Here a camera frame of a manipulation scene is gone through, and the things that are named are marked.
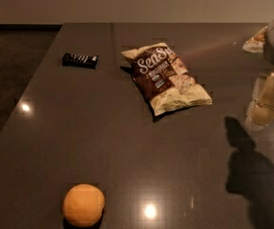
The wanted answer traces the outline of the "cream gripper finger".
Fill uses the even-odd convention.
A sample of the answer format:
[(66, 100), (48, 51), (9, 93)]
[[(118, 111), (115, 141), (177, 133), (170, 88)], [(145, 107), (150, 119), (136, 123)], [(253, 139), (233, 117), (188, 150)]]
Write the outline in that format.
[(274, 120), (274, 70), (261, 73), (255, 81), (252, 100), (246, 112), (244, 125), (259, 131)]

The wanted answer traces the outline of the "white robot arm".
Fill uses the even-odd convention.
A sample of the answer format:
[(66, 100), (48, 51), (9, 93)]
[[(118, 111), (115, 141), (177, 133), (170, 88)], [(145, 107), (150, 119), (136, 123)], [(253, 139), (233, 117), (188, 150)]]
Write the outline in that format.
[(274, 119), (274, 18), (264, 28), (248, 39), (242, 49), (251, 53), (262, 53), (273, 66), (268, 73), (261, 73), (255, 81), (252, 100), (248, 106), (245, 126), (259, 131)]

